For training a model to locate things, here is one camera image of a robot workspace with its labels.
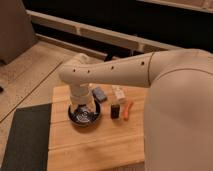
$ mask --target wooden table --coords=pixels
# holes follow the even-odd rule
[[[110,117],[115,100],[110,85],[101,86],[108,100],[101,104],[101,119],[89,127],[74,126],[67,114],[68,86],[55,87],[49,137],[48,171],[96,171],[144,161],[143,109],[146,89],[122,86],[133,100],[128,121]]]

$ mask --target dark floor mat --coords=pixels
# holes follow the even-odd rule
[[[15,112],[1,171],[46,171],[51,105]]]

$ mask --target orange object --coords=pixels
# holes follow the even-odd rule
[[[123,110],[123,118],[125,121],[129,119],[129,111],[133,105],[133,101],[127,101]]]

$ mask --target wood grain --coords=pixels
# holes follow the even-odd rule
[[[110,104],[115,101],[111,85],[92,85],[97,86],[108,100],[101,104],[100,120],[87,128],[74,126],[68,118],[68,86],[54,88],[48,171],[95,171],[144,161],[143,104],[147,89],[122,86],[127,99],[134,101],[130,118],[124,121],[122,116],[116,120],[110,117]]]

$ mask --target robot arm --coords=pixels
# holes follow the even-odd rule
[[[146,170],[213,170],[211,53],[183,49],[92,65],[88,59],[79,54],[60,70],[74,109],[93,102],[86,83],[151,85],[144,107]]]
[[[148,66],[152,53],[105,63],[88,64],[89,57],[78,54],[64,63],[61,79],[68,84],[101,83],[149,87]]]

